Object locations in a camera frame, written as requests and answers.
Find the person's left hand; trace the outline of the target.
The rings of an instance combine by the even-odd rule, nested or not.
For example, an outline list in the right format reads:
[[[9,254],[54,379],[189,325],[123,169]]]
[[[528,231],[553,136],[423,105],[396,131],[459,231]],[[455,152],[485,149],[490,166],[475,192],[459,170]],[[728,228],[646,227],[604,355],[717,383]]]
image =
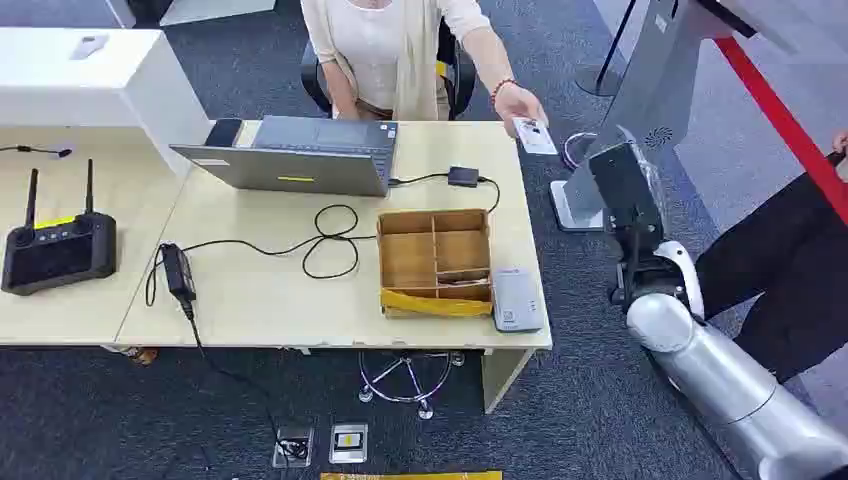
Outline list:
[[[545,126],[549,125],[547,114],[538,98],[513,81],[504,82],[495,89],[492,103],[507,134],[513,139],[517,137],[513,123],[515,117],[534,119]]]

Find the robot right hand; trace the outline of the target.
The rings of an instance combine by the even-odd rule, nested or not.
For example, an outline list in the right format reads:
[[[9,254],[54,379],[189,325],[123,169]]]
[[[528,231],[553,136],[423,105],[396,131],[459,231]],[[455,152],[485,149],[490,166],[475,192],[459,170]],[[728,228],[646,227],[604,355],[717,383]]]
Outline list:
[[[651,185],[651,165],[629,142],[609,147],[588,159],[603,202],[605,231],[626,256],[652,253],[664,241],[659,201]]]

